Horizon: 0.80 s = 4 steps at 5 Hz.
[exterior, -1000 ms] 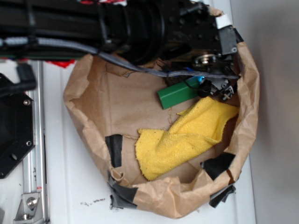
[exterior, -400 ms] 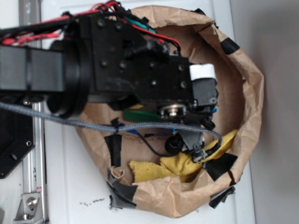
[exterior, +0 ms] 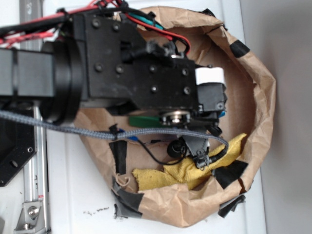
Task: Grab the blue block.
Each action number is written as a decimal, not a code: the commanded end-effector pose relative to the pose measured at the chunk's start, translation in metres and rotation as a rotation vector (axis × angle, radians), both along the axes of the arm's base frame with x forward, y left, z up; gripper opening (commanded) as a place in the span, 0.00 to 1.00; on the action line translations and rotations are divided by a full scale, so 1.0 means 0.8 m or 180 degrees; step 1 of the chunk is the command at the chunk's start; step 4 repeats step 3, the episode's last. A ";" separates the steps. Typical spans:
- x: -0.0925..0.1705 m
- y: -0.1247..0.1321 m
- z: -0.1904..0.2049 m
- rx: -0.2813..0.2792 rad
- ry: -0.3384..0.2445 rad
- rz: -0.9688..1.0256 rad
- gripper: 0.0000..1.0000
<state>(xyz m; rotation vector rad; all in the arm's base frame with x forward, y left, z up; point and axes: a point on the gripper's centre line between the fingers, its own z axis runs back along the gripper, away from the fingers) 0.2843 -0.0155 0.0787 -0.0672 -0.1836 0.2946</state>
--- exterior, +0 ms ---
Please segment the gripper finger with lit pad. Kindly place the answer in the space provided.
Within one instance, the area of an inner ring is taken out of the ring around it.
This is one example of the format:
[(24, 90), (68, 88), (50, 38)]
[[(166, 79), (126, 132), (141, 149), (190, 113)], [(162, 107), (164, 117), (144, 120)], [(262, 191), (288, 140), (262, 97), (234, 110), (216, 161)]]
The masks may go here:
[(219, 127), (219, 119), (215, 118), (215, 116), (192, 118), (190, 122), (190, 130), (202, 132), (208, 131), (216, 137), (219, 137), (222, 134), (222, 130)]

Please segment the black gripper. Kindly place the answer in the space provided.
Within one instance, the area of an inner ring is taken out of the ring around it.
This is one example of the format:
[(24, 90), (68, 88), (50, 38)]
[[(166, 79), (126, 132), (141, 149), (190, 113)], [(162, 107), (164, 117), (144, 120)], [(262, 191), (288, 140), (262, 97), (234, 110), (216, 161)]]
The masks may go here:
[(146, 52), (147, 42), (130, 24), (91, 14), (73, 17), (74, 38), (84, 67), (83, 108), (114, 115), (149, 111), (196, 111), (197, 85), (226, 85), (220, 67), (200, 67), (185, 58)]

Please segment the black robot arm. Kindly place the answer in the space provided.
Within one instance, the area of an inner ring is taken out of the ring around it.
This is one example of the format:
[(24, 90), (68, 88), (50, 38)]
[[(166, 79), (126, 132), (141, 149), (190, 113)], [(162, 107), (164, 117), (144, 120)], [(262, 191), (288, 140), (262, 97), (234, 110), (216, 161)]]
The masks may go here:
[(4, 27), (40, 36), (59, 29), (40, 51), (1, 49), (0, 107), (38, 106), (54, 124), (74, 120), (79, 108), (105, 108), (113, 116), (155, 116), (164, 125), (221, 134), (225, 84), (178, 54), (174, 41), (147, 41), (109, 11), (62, 14), (56, 19)]

